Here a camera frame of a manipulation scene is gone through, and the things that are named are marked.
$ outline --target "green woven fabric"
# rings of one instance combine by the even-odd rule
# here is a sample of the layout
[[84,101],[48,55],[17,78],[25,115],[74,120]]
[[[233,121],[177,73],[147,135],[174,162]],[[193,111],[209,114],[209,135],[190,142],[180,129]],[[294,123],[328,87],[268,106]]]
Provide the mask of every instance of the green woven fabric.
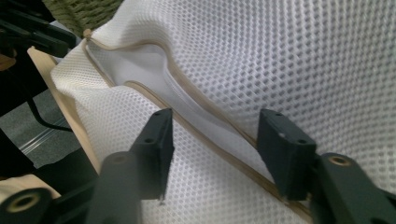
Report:
[[74,34],[96,29],[109,21],[122,0],[43,0],[52,16]]

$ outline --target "white laundry bag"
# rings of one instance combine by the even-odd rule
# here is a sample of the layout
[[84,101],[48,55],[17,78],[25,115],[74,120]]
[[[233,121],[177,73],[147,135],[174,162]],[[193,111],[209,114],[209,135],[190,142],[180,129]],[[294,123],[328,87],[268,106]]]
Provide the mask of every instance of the white laundry bag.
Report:
[[99,161],[171,106],[165,206],[147,223],[300,223],[255,150],[259,113],[288,116],[318,153],[396,193],[396,2],[125,0],[52,71]]

